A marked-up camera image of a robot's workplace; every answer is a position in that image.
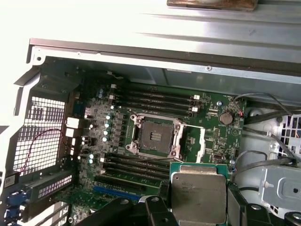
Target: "motherboard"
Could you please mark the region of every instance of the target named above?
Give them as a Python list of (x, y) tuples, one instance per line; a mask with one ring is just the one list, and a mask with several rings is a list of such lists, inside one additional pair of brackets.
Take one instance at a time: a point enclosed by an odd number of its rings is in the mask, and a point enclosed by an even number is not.
[[(93, 78), (81, 95), (89, 126), (79, 137), (79, 183), (56, 195), (81, 209), (75, 215), (157, 194), (171, 161), (230, 168), (238, 155), (244, 118), (232, 96)], [(245, 110), (244, 100), (236, 104)]]

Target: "blue pcie slot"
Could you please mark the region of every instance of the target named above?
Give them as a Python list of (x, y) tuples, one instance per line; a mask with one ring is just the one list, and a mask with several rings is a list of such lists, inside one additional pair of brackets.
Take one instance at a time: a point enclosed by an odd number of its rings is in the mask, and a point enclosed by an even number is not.
[(97, 191), (97, 192), (103, 192), (103, 193), (106, 193), (106, 194), (120, 196), (120, 197), (123, 197), (123, 198), (128, 198), (128, 199), (131, 199), (131, 200), (139, 200), (140, 199), (140, 196), (138, 196), (136, 194), (129, 194), (129, 193), (126, 193), (126, 192), (116, 191), (116, 190), (101, 187), (101, 186), (94, 186), (93, 190)]

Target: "black pcie slot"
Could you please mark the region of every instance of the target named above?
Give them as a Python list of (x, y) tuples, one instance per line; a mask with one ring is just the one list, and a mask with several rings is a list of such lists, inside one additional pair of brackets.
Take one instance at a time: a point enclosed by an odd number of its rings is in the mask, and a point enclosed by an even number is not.
[[(137, 158), (135, 156), (131, 155), (123, 155), (123, 154), (117, 154), (117, 153), (107, 153), (105, 154), (105, 157), (107, 158), (108, 156), (113, 156), (113, 157), (118, 157), (119, 159), (137, 159), (141, 160), (140, 158)], [(159, 165), (159, 166), (164, 166), (169, 169), (169, 162), (163, 162), (163, 161), (151, 161), (151, 165)]]
[(120, 187), (126, 187), (126, 188), (132, 188), (138, 191), (144, 191), (146, 189), (145, 186), (134, 184), (131, 182), (123, 181), (123, 180), (118, 180), (115, 178), (108, 178), (104, 176), (95, 176), (94, 181), (100, 182), (100, 183), (105, 183), (108, 185), (113, 185), (113, 186), (120, 186)]
[(109, 160), (111, 162), (115, 162), (115, 163), (121, 163), (123, 165), (129, 165), (129, 166), (135, 166), (138, 168), (143, 168), (146, 170), (149, 169), (149, 170), (158, 171), (158, 172), (162, 172), (162, 173), (169, 173), (169, 169), (163, 169), (163, 168), (159, 168), (156, 166), (150, 166), (147, 164), (141, 164), (141, 163), (136, 163), (136, 162), (132, 162), (132, 161), (121, 160), (121, 159), (117, 159), (114, 157), (109, 157), (109, 158), (107, 158), (107, 160)]
[(158, 97), (156, 94), (144, 94), (144, 93), (132, 93), (132, 92), (124, 92), (124, 93), (117, 93), (118, 97), (128, 97), (128, 98), (140, 98), (140, 99), (151, 99), (155, 101), (162, 101), (170, 104), (178, 104), (181, 106), (192, 106), (195, 105), (195, 100), (182, 100), (177, 98), (171, 97)]
[(119, 169), (119, 170), (125, 170), (128, 172), (134, 172), (134, 173), (138, 173), (144, 176), (151, 176), (151, 177), (155, 177), (155, 178), (160, 178), (160, 179), (169, 179), (169, 175), (167, 174), (161, 174), (161, 173), (155, 173), (155, 172), (151, 172), (149, 170), (145, 170), (145, 169), (137, 169), (134, 167), (127, 167), (127, 166), (123, 166), (120, 164), (111, 164), (111, 163), (105, 163), (103, 164), (103, 167), (109, 167), (109, 168), (114, 168), (114, 169)]
[(176, 116), (181, 116), (181, 117), (189, 116), (188, 113), (169, 111), (169, 110), (164, 110), (164, 109), (160, 109), (160, 108), (157, 108), (157, 107), (151, 107), (151, 106), (133, 105), (133, 104), (128, 104), (128, 103), (122, 103), (122, 102), (119, 102), (119, 101), (114, 102), (114, 104), (116, 104), (118, 106), (122, 106), (122, 107), (129, 107), (129, 108), (135, 108), (135, 109), (140, 109), (140, 110), (145, 110), (145, 111), (165, 113), (165, 114), (168, 114), (168, 115), (176, 115)]
[(166, 93), (166, 92), (159, 92), (159, 91), (149, 91), (147, 89), (137, 89), (137, 88), (122, 88), (122, 90), (125, 90), (126, 93), (143, 93), (143, 94), (150, 94), (150, 95), (161, 95), (165, 97), (171, 97), (171, 98), (177, 98), (177, 99), (183, 99), (183, 100), (191, 100), (191, 96), (189, 95), (181, 95), (176, 93)]
[(143, 178), (143, 179), (146, 179), (146, 180), (151, 180), (153, 182), (157, 182), (158, 180), (161, 180), (160, 178), (149, 177), (149, 176), (141, 175), (141, 174), (138, 174), (138, 173), (130, 173), (130, 172), (127, 172), (125, 170), (114, 169), (114, 168), (106, 168), (105, 172), (106, 173), (122, 173), (122, 174), (129, 175), (130, 177)]
[(167, 103), (167, 102), (163, 102), (163, 103), (158, 103), (157, 101), (154, 101), (152, 99), (148, 99), (147, 101), (142, 101), (140, 100), (140, 98), (118, 98), (118, 101), (122, 101), (122, 102), (133, 102), (135, 104), (141, 104), (141, 105), (152, 105), (152, 106), (157, 106), (157, 107), (163, 107), (163, 108), (168, 108), (168, 109), (175, 109), (175, 110), (183, 110), (185, 112), (189, 111), (189, 106), (183, 106), (183, 105), (177, 105), (177, 104), (173, 104), (173, 103)]

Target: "metal mesh panel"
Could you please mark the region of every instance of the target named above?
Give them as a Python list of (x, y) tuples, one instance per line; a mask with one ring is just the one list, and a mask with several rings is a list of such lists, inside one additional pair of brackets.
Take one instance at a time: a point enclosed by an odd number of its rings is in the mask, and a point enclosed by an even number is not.
[(19, 131), (14, 170), (25, 175), (55, 165), (61, 133), (48, 131), (40, 134), (48, 129), (61, 129), (64, 109), (64, 102), (32, 97), (31, 107)]
[[(295, 154), (301, 155), (301, 115), (287, 116), (282, 124), (281, 141)], [(286, 155), (279, 148), (279, 156)]]
[(70, 183), (71, 181), (72, 181), (72, 175), (67, 176), (64, 179), (61, 179), (51, 185), (48, 185), (48, 186), (44, 187), (43, 189), (40, 189), (38, 198), (41, 198), (41, 197), (59, 189), (60, 187)]

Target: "pcie slot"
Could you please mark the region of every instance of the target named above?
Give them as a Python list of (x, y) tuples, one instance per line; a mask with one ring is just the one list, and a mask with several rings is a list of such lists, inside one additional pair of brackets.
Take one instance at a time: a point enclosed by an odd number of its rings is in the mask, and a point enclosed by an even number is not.
[(177, 105), (173, 103), (167, 103), (162, 101), (162, 103), (158, 103), (158, 101), (154, 101), (152, 99), (147, 99), (146, 101), (141, 100), (141, 98), (117, 98), (118, 101), (122, 102), (133, 102), (135, 104), (141, 104), (141, 105), (153, 105), (157, 107), (163, 107), (163, 108), (169, 108), (169, 109), (175, 109), (175, 110), (183, 110), (185, 112), (189, 111), (189, 106), (183, 106), (183, 105)]
[(171, 97), (160, 97), (156, 94), (144, 94), (144, 93), (130, 93), (130, 92), (122, 92), (122, 93), (116, 93), (115, 94), (118, 97), (127, 97), (127, 98), (139, 98), (139, 99), (152, 99), (155, 101), (162, 101), (166, 103), (171, 103), (171, 104), (178, 104), (181, 106), (194, 106), (195, 105), (195, 100), (182, 100), (182, 99), (175, 99)]
[(155, 177), (155, 178), (160, 178), (160, 179), (169, 179), (169, 175), (168, 174), (161, 174), (161, 173), (155, 173), (155, 172), (151, 172), (149, 170), (145, 170), (145, 169), (137, 169), (134, 167), (127, 167), (127, 166), (123, 166), (120, 164), (112, 164), (112, 163), (104, 163), (103, 167), (109, 167), (109, 168), (114, 168), (114, 169), (119, 169), (119, 170), (125, 170), (128, 172), (134, 172), (134, 173), (138, 173), (141, 175), (145, 175), (145, 176), (151, 176), (151, 177)]
[(136, 163), (136, 162), (132, 162), (132, 161), (124, 161), (121, 159), (117, 159), (117, 158), (113, 158), (113, 157), (109, 157), (107, 158), (107, 160), (110, 160), (111, 162), (115, 162), (115, 163), (121, 163), (123, 165), (129, 165), (129, 166), (135, 166), (138, 168), (143, 168), (143, 169), (149, 169), (149, 170), (153, 170), (153, 171), (158, 171), (158, 172), (163, 172), (163, 173), (169, 173), (169, 169), (163, 169), (163, 168), (159, 168), (156, 166), (150, 166), (147, 164), (141, 164), (141, 163)]
[(106, 194), (110, 194), (110, 195), (114, 195), (114, 196), (119, 196), (119, 197), (123, 197), (123, 198), (132, 199), (132, 200), (139, 200), (140, 199), (139, 195), (130, 194), (130, 193), (121, 192), (121, 191), (116, 191), (116, 190), (109, 189), (109, 188), (102, 187), (102, 186), (94, 186), (93, 190), (97, 191), (97, 192), (101, 192), (101, 193), (106, 193)]
[(120, 169), (114, 169), (114, 168), (105, 168), (105, 172), (106, 173), (121, 173), (121, 174), (126, 174), (129, 175), (130, 177), (138, 177), (138, 178), (143, 178), (146, 180), (151, 180), (153, 182), (157, 182), (158, 180), (161, 180), (160, 178), (155, 178), (155, 177), (150, 177), (150, 176), (146, 176), (146, 175), (141, 175), (138, 173), (130, 173), (124, 170), (120, 170)]
[(171, 98), (177, 98), (177, 99), (183, 99), (183, 100), (191, 100), (191, 96), (189, 95), (181, 95), (176, 93), (165, 93), (165, 92), (159, 92), (159, 91), (149, 91), (147, 89), (137, 89), (137, 88), (122, 88), (122, 90), (126, 91), (127, 93), (143, 93), (143, 94), (150, 94), (150, 95), (160, 95), (164, 97), (171, 97)]
[(159, 109), (159, 108), (155, 108), (155, 107), (151, 107), (151, 106), (133, 105), (133, 104), (122, 103), (122, 102), (118, 102), (118, 101), (115, 104), (118, 106), (122, 106), (122, 107), (129, 107), (129, 108), (135, 108), (135, 109), (140, 109), (140, 110), (145, 110), (145, 111), (165, 113), (165, 114), (172, 115), (172, 116), (174, 116), (174, 115), (181, 116), (181, 117), (189, 116), (188, 113), (168, 111), (168, 110)]
[(104, 177), (104, 176), (95, 176), (94, 181), (100, 182), (100, 183), (105, 183), (108, 185), (113, 185), (113, 186), (120, 186), (120, 187), (126, 187), (126, 188), (132, 188), (138, 191), (144, 191), (146, 189), (145, 186), (143, 185), (138, 185), (135, 183), (123, 181), (123, 180), (118, 180), (115, 178), (109, 178), (109, 177)]
[[(137, 160), (141, 160), (140, 158), (137, 158), (137, 157), (132, 156), (132, 155), (123, 155), (123, 154), (117, 154), (117, 153), (107, 153), (107, 154), (105, 154), (106, 158), (108, 156), (118, 157), (119, 159), (137, 159)], [(169, 169), (169, 162), (151, 161), (149, 164), (164, 166), (164, 167), (167, 167)]]

